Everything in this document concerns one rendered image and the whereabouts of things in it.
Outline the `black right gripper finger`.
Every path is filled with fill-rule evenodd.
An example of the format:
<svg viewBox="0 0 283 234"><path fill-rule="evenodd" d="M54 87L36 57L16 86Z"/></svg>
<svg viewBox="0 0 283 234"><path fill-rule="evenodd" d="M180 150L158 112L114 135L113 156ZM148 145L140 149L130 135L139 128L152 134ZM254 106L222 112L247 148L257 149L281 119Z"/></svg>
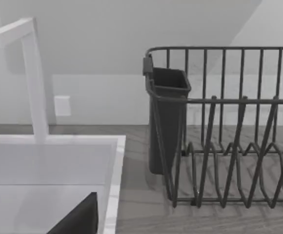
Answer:
<svg viewBox="0 0 283 234"><path fill-rule="evenodd" d="M91 192L46 234L98 234L97 192Z"/></svg>

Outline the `white sink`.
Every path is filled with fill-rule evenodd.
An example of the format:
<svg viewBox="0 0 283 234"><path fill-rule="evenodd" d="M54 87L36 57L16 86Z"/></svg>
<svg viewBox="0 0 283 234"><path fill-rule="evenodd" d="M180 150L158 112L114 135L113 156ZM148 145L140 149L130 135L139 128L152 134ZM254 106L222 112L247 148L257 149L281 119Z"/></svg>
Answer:
<svg viewBox="0 0 283 234"><path fill-rule="evenodd" d="M0 144L0 234L46 234L91 192L98 234L116 234L125 136L49 135Z"/></svg>

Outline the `dark grey cutlery holder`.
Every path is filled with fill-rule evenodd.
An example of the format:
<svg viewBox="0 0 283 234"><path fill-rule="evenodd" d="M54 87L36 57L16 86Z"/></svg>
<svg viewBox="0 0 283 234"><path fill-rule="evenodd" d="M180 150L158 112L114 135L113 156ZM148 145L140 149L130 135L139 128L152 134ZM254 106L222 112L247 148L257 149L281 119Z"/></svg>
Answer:
<svg viewBox="0 0 283 234"><path fill-rule="evenodd" d="M188 94L191 91L190 82L186 73L182 70L155 67L153 69L153 79L156 93L159 96L171 98L180 98L182 96L188 97ZM180 121L179 110L179 103L158 102L165 159L169 170L172 168L177 147L178 125ZM162 162L152 107L150 107L149 124L149 170L153 174L162 175Z"/></svg>

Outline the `tall white tap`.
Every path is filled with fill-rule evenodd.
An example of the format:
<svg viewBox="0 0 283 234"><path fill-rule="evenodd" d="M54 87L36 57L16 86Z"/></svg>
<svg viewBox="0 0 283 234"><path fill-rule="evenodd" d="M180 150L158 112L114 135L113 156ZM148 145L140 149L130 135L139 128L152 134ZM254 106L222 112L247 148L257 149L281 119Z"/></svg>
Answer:
<svg viewBox="0 0 283 234"><path fill-rule="evenodd" d="M0 27L0 48L21 40L32 118L32 135L0 135L0 144L44 144L49 137L40 49L34 18L22 18Z"/></svg>

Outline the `white wall socket plate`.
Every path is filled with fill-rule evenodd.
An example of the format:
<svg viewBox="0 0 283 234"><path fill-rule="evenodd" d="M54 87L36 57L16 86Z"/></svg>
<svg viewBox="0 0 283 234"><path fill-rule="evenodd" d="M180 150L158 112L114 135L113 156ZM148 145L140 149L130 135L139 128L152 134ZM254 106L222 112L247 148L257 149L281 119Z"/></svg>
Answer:
<svg viewBox="0 0 283 234"><path fill-rule="evenodd" d="M70 96L55 96L54 105L57 117L71 116Z"/></svg>

